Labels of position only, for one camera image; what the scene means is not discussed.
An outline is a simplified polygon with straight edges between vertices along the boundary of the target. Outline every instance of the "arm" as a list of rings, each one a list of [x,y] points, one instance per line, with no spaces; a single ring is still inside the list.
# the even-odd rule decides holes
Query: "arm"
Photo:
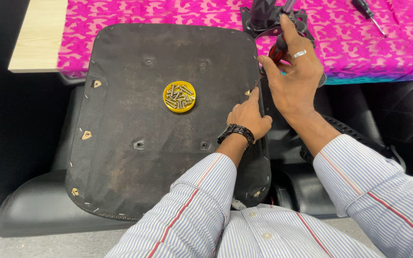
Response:
[[[340,216],[351,216],[388,257],[413,257],[413,177],[315,112],[313,97],[323,72],[310,41],[281,19],[289,56],[278,67],[258,57],[276,107],[315,156],[313,166]],[[307,54],[291,55],[306,49]]]
[[[259,90],[229,114],[228,124],[247,127],[256,139],[271,127],[261,118]],[[248,142],[229,135],[213,153],[176,180],[159,203],[122,236],[107,257],[212,257],[227,225],[236,167]]]

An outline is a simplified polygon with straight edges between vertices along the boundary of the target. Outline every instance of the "screwdriver shaft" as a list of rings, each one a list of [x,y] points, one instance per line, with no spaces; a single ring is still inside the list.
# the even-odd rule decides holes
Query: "screwdriver shaft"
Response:
[[[379,28],[380,32],[383,34],[383,36],[386,38],[386,34],[385,32],[382,31],[382,28],[377,24],[377,22],[375,21],[374,17],[371,17],[371,20],[375,23],[375,25],[377,26],[377,28]]]

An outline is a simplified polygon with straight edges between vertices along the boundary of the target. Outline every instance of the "yellow container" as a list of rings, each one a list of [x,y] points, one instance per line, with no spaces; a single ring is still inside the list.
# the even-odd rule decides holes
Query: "yellow container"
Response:
[[[192,104],[190,105],[186,105],[185,108],[182,109],[175,109],[172,108],[166,101],[165,101],[165,97],[167,96],[167,92],[172,90],[172,84],[174,84],[175,86],[180,86],[182,87],[183,85],[186,86],[186,88],[188,88],[190,91],[193,92],[192,95],[189,95],[189,97],[194,97],[195,99],[192,101]],[[196,97],[196,91],[194,90],[194,87],[192,87],[192,85],[188,82],[184,82],[184,81],[176,81],[176,82],[172,82],[169,85],[167,85],[167,87],[165,87],[165,89],[163,90],[163,102],[165,103],[165,105],[168,107],[169,110],[176,112],[176,113],[182,113],[182,112],[186,112],[187,110],[191,109],[194,104],[196,103],[197,97]]]

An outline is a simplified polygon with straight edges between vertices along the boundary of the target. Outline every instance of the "shirt sleeve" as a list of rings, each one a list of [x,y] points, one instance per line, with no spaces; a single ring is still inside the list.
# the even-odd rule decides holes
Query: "shirt sleeve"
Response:
[[[214,153],[176,180],[106,257],[212,257],[228,222],[237,170]]]
[[[400,165],[342,134],[313,166],[339,216],[352,217],[388,257],[413,257],[413,177]]]

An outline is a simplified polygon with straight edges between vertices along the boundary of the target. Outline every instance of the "wooden table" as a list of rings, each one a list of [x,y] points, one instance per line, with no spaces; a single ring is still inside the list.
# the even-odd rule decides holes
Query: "wooden table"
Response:
[[[13,73],[57,72],[67,0],[31,0],[9,63]]]

